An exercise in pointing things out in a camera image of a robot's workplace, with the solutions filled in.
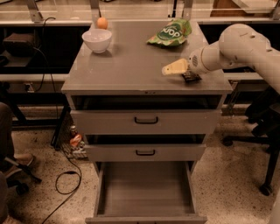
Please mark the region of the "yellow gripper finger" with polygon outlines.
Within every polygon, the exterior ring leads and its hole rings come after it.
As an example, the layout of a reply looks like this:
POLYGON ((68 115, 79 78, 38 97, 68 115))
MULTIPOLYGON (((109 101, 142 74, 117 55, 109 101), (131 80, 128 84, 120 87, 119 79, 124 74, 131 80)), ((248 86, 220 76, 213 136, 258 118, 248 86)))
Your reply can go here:
POLYGON ((188 61, 186 59, 178 59, 162 68, 163 75, 184 74, 188 70, 188 61))

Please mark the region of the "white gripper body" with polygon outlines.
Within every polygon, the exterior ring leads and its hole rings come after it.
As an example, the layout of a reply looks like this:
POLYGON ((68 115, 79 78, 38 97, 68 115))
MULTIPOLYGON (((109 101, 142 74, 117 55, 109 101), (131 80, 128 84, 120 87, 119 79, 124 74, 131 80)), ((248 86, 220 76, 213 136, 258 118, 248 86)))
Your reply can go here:
POLYGON ((205 74, 209 72, 209 62, 211 56, 207 46, 193 51, 189 56, 189 68, 195 74, 205 74))

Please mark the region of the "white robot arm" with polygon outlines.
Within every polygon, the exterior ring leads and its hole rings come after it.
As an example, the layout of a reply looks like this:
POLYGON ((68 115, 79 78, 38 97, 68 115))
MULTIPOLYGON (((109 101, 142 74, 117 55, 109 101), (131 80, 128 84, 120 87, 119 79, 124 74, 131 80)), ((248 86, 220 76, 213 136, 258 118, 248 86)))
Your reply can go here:
POLYGON ((277 165, 280 148, 279 94, 280 52, 261 33, 246 24, 232 24, 211 45, 202 46, 185 59, 178 59, 162 68, 164 75, 207 74, 219 69, 250 67, 268 84, 269 99, 255 100, 247 109, 246 117, 257 123, 251 136, 225 136, 222 143, 230 146, 234 141, 267 144, 269 165, 260 192, 272 193, 271 181, 277 165))

